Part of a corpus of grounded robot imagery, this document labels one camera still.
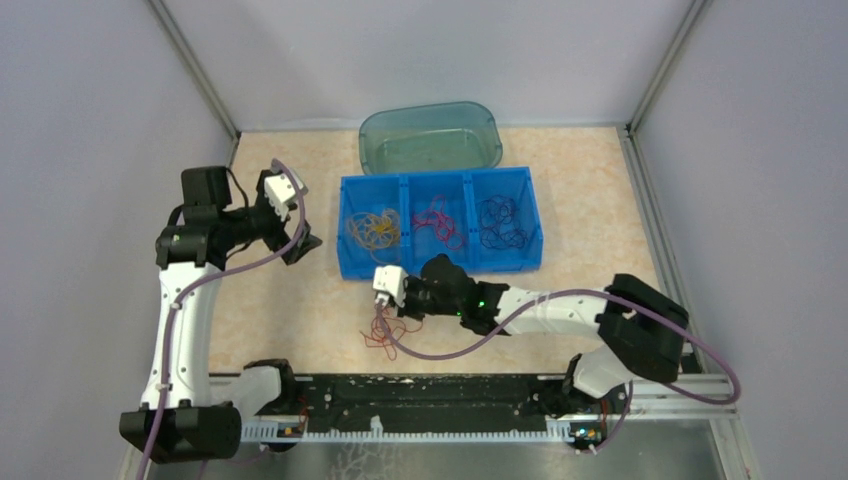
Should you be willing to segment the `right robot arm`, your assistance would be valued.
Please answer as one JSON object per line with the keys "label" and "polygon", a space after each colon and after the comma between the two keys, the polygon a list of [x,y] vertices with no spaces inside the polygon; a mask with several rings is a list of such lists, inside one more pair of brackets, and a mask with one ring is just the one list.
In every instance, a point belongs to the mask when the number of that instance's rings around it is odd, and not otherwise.
{"label": "right robot arm", "polygon": [[688,312],[631,274],[619,273],[602,289],[537,292],[477,281],[446,255],[425,263],[419,275],[387,265],[375,270],[375,301],[401,317],[458,318],[484,338],[557,334],[601,341],[569,363],[563,398],[576,412],[635,378],[671,384],[678,378]]}

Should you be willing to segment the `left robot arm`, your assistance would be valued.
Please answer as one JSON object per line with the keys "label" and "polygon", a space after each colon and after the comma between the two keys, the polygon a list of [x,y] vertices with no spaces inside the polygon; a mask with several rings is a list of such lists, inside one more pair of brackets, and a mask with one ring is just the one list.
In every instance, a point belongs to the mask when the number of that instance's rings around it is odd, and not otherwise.
{"label": "left robot arm", "polygon": [[248,419],[269,407],[292,411],[300,399],[284,359],[247,364],[228,389],[212,391],[209,349],[223,280],[276,260],[297,263],[321,245],[310,232],[300,176],[278,160],[261,171],[254,202],[232,209],[231,171],[181,174],[183,201],[155,242],[160,318],[154,358],[138,407],[119,433],[148,465],[229,459]]}

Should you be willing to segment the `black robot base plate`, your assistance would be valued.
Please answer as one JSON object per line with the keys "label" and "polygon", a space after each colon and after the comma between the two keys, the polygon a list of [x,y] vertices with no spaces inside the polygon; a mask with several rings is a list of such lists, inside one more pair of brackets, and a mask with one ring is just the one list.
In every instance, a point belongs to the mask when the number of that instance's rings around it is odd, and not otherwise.
{"label": "black robot base plate", "polygon": [[541,433],[568,415],[622,413],[625,389],[600,399],[562,374],[312,374],[259,411],[288,416],[307,432],[364,433],[379,419],[390,434]]}

